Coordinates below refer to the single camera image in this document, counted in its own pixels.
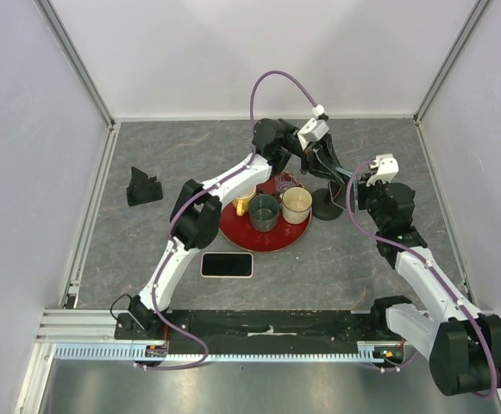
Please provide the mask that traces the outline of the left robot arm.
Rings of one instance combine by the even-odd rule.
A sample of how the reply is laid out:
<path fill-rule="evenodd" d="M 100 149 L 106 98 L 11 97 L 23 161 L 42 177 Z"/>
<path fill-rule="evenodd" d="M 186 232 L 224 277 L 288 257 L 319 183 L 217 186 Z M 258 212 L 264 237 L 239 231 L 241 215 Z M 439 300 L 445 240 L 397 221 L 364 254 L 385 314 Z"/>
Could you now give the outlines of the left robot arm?
<path fill-rule="evenodd" d="M 284 119 L 263 118 L 254 126 L 253 151 L 228 171 L 199 183 L 184 183 L 167 230 L 165 251 L 150 280 L 129 303 L 134 330 L 154 339 L 163 330 L 163 318 L 172 294 L 195 255 L 216 238 L 223 209 L 253 186 L 284 170 L 296 156 L 301 169 L 318 178 L 342 181 L 340 162 L 332 147 L 328 117 L 313 116 L 298 128 Z"/>

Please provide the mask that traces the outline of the black phone stand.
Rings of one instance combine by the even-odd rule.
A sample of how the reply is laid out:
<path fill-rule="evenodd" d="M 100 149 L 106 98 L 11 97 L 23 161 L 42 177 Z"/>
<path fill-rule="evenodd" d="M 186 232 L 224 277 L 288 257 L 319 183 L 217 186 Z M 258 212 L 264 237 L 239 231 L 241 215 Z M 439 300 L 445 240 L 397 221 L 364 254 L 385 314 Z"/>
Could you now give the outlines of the black phone stand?
<path fill-rule="evenodd" d="M 333 221 L 346 210 L 346 184 L 329 181 L 325 188 L 312 192 L 312 214 L 322 221 Z"/>

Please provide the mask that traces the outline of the black phone clear case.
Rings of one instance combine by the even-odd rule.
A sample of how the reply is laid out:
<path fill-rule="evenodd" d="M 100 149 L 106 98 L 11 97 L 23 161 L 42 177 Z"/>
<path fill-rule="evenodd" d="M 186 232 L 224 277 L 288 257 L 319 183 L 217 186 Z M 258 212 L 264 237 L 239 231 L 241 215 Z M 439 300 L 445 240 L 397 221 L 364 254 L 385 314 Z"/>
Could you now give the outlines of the black phone clear case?
<path fill-rule="evenodd" d="M 351 171 L 348 171 L 342 167 L 337 167 L 335 169 L 339 174 L 345 176 L 345 177 L 348 177 L 349 179 L 353 176 L 353 173 Z"/>

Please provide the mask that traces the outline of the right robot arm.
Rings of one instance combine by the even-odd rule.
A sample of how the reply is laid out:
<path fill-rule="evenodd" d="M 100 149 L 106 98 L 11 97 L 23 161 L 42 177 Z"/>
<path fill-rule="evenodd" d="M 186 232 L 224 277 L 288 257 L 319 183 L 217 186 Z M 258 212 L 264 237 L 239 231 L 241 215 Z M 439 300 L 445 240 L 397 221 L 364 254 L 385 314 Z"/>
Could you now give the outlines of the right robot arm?
<path fill-rule="evenodd" d="M 413 224 L 416 193 L 394 179 L 399 168 L 393 155 L 378 155 L 349 172 L 341 167 L 330 136 L 322 139 L 316 155 L 324 158 L 329 180 L 345 191 L 347 212 L 370 215 L 380 255 L 427 311 L 422 314 L 406 299 L 386 298 L 369 317 L 371 333 L 382 340 L 394 334 L 404 338 L 428 360 L 444 395 L 493 397 L 501 388 L 501 317 L 473 304 L 436 263 Z"/>

